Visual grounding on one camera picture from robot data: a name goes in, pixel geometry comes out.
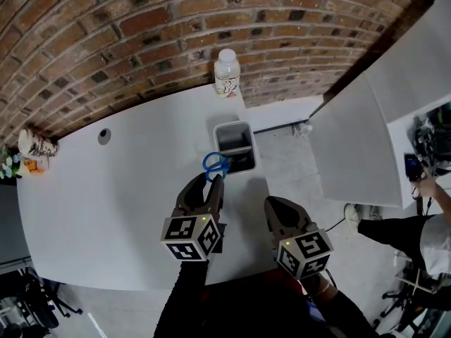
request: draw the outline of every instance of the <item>white table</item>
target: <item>white table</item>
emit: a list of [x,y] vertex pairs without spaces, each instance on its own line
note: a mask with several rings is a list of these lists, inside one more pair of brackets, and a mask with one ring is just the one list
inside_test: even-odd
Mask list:
[[[202,159],[216,150],[214,127],[246,119],[241,93],[222,99],[207,85],[130,108],[61,139],[48,172],[18,181],[38,274],[104,289],[171,288],[179,263],[159,241],[163,219],[180,190],[202,171]],[[97,137],[104,128],[111,141],[102,146]],[[207,284],[276,266],[263,210],[268,186],[256,153],[255,170],[225,179],[223,253],[211,259]]]

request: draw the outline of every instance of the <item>human hand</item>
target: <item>human hand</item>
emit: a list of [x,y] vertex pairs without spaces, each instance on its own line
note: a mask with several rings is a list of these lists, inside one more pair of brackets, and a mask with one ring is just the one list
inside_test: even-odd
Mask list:
[[413,182],[412,184],[418,189],[419,194],[423,198],[434,198],[437,192],[437,183],[431,172],[424,165],[421,165],[424,171],[424,178]]

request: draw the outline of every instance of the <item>scissor handle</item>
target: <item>scissor handle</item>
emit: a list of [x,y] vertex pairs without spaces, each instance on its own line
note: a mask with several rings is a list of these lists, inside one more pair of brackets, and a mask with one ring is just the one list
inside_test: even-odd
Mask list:
[[[219,161],[217,163],[214,163],[210,166],[206,165],[206,161],[211,157],[211,156],[218,156],[219,157]],[[223,173],[223,178],[226,176],[227,172],[230,169],[230,166],[227,166],[228,162],[229,162],[229,158],[226,158],[225,156],[223,156],[222,154],[214,151],[210,154],[207,154],[206,157],[204,158],[204,161],[202,161],[202,167],[203,169],[205,169],[205,176],[206,179],[211,182],[212,180],[210,179],[210,173],[215,173],[215,172],[222,172]]]
[[[219,161],[217,163],[214,163],[214,164],[210,165],[210,166],[206,166],[206,161],[211,156],[218,156],[219,157]],[[202,161],[202,167],[205,170],[208,170],[208,169],[211,169],[211,168],[215,168],[217,166],[220,166],[223,163],[223,159],[224,159],[224,156],[222,154],[220,154],[220,153],[218,153],[216,151],[213,151],[212,153],[206,155],[206,157],[204,158],[204,161]]]

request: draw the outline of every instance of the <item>shoe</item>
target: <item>shoe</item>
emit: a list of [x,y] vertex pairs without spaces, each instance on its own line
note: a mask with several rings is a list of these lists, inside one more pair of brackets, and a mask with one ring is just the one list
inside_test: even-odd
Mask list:
[[369,220],[382,220],[381,210],[378,206],[370,207]]
[[345,205],[345,219],[350,226],[351,232],[357,235],[360,221],[362,220],[362,214],[356,209],[354,204]]

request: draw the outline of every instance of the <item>gray floor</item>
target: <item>gray floor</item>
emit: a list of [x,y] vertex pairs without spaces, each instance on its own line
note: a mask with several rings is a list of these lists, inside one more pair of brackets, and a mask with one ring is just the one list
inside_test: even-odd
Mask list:
[[[343,217],[344,204],[324,199],[309,140],[293,137],[290,128],[256,136],[271,194],[301,204],[319,227],[329,228]],[[388,215],[405,215],[389,210]],[[394,250],[365,237],[354,236],[346,222],[329,232],[335,248],[329,270],[338,288],[372,322],[385,308],[383,292],[394,286]],[[120,292],[65,286],[68,300],[85,314],[59,318],[56,337],[100,337],[87,316],[91,313],[108,338],[151,337],[169,291]]]

